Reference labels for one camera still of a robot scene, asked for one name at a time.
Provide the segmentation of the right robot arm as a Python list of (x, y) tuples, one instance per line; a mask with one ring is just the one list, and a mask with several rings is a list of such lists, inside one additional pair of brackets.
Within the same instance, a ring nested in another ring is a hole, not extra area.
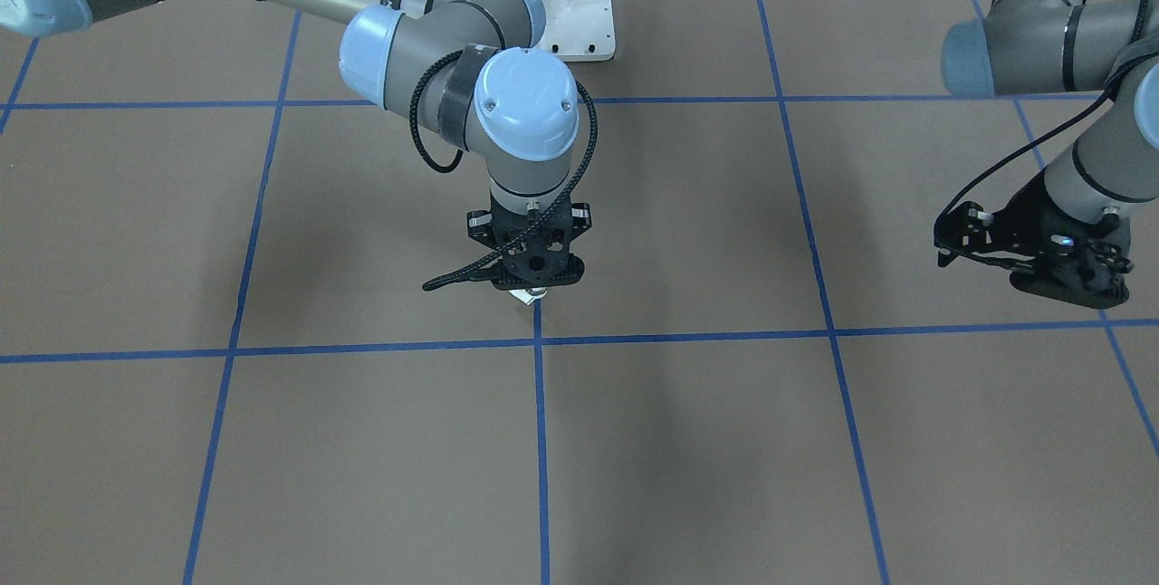
[[(3, 0), (3, 28), (79, 32), (167, 0)], [(590, 226), (570, 198), (583, 94), (540, 47), (542, 0), (254, 0), (336, 21), (340, 76), (382, 110), (484, 158), (493, 209), (471, 215), (490, 246), (567, 244)]]

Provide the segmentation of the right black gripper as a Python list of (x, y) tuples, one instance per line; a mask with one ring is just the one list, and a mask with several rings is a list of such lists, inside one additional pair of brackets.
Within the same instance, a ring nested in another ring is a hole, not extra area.
[(490, 209), (468, 211), (466, 215), (467, 235), (472, 241), (484, 246), (504, 246), (525, 234), (534, 224), (540, 224), (532, 235), (526, 235), (522, 244), (542, 242), (547, 246), (570, 244), (592, 227), (592, 215), (589, 204), (564, 205), (547, 214), (548, 206), (522, 214), (504, 209), (490, 202)]

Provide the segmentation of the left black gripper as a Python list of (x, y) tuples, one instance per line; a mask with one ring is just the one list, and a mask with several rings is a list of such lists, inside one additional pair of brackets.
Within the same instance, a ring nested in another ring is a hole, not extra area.
[(1042, 225), (1051, 207), (1043, 173), (997, 211), (957, 198), (934, 221), (938, 266), (964, 258), (1007, 271), (1050, 270), (1052, 258)]

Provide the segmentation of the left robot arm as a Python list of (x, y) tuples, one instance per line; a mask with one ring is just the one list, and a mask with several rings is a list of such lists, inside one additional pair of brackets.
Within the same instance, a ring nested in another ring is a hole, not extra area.
[(1096, 120), (1003, 209), (953, 197), (933, 227), (940, 266), (1129, 272), (1130, 219), (1156, 204), (1156, 0), (991, 0), (945, 34), (941, 76), (970, 97), (1093, 92)]

